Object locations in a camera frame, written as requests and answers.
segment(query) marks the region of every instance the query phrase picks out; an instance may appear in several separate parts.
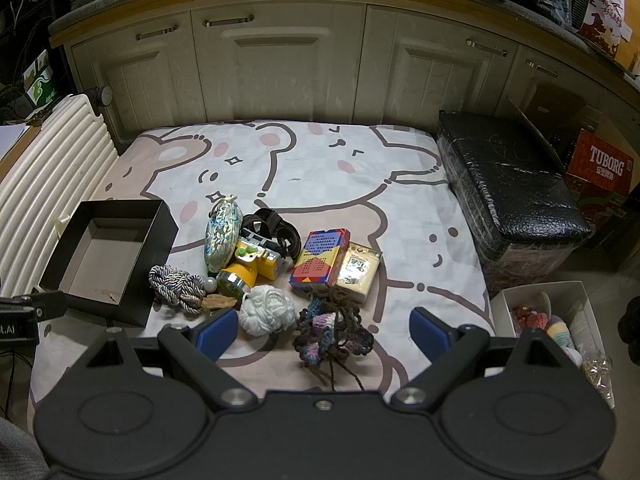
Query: cabinet door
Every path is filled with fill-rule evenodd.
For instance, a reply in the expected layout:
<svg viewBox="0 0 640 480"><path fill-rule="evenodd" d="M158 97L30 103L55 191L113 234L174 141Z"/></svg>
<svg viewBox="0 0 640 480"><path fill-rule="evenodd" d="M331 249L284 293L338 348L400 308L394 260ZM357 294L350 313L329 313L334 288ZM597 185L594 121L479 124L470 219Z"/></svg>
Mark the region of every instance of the cabinet door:
<svg viewBox="0 0 640 480"><path fill-rule="evenodd" d="M83 89L113 88L106 115L121 142L158 126L205 122L188 12L109 32L72 52Z"/></svg>
<svg viewBox="0 0 640 480"><path fill-rule="evenodd" d="M194 10L207 119L350 123L364 13L333 2Z"/></svg>
<svg viewBox="0 0 640 480"><path fill-rule="evenodd" d="M353 120L433 131L441 109L493 114L515 51L467 25L369 6Z"/></svg>
<svg viewBox="0 0 640 480"><path fill-rule="evenodd" d="M548 85L572 92L582 97L589 106L604 111L602 99L605 89L593 79L537 50L520 46L496 114L510 116L512 107L507 97L521 110L526 110L538 87Z"/></svg>
<svg viewBox="0 0 640 480"><path fill-rule="evenodd" d="M605 90L603 105L599 108L620 131L626 142L636 153L640 153L640 112L613 92ZM640 168L640 160L635 161L634 170Z"/></svg>

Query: red box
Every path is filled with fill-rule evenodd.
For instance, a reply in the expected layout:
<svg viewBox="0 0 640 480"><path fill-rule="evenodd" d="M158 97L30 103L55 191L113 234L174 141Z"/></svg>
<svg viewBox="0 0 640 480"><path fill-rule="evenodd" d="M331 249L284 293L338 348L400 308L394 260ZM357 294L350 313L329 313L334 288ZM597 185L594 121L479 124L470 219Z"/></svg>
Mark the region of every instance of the red box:
<svg viewBox="0 0 640 480"><path fill-rule="evenodd" d="M580 131L564 179L594 231L625 201L633 167L633 157L586 130Z"/></svg>

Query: white cardboard box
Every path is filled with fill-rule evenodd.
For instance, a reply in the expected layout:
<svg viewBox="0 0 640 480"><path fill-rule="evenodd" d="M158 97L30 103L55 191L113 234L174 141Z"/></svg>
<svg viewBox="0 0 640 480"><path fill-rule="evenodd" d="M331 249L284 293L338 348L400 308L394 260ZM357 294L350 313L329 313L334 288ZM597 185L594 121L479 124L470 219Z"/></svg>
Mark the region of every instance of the white cardboard box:
<svg viewBox="0 0 640 480"><path fill-rule="evenodd" d="M495 335L498 337L516 337L511 320L511 311L519 306L534 306L535 299L540 292L545 292L551 300L553 316L559 316L569 327L572 339L578 350L597 349L607 355L600 337L598 323L593 315L593 309L584 290L582 282L552 282L535 283L507 288L491 300L491 310L494 317ZM584 330L579 329L578 318L586 320ZM614 407L613 391L610 407Z"/></svg>

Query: rope bundle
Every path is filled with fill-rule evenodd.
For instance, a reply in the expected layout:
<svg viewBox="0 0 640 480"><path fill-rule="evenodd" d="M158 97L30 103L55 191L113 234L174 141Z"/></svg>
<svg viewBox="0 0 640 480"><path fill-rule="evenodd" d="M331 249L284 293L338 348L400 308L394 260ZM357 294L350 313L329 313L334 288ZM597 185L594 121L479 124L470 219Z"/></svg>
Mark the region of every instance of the rope bundle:
<svg viewBox="0 0 640 480"><path fill-rule="evenodd" d="M207 295L200 276L169 265L156 265L149 271L149 283L156 299L164 300L191 316L200 314L202 298Z"/></svg>
<svg viewBox="0 0 640 480"><path fill-rule="evenodd" d="M308 308L296 321L300 334L293 340L300 359L309 367L329 361L331 388L334 385L334 362L349 374L364 390L360 379L346 366L350 354L366 355L373 349L373 334L362 326L360 308L348 295L337 289L315 292Z"/></svg>

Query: blue gripper pad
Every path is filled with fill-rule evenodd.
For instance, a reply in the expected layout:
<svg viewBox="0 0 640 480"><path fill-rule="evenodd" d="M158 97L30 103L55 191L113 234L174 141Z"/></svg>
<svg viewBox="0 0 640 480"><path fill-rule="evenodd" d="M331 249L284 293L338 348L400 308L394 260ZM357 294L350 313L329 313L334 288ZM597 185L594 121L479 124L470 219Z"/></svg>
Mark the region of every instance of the blue gripper pad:
<svg viewBox="0 0 640 480"><path fill-rule="evenodd" d="M208 358L216 361L238 335L238 313L221 308L209 319L191 329L189 339Z"/></svg>
<svg viewBox="0 0 640 480"><path fill-rule="evenodd" d="M449 350L459 338L458 330L450 327L421 306L411 311L409 333L413 342L432 363Z"/></svg>

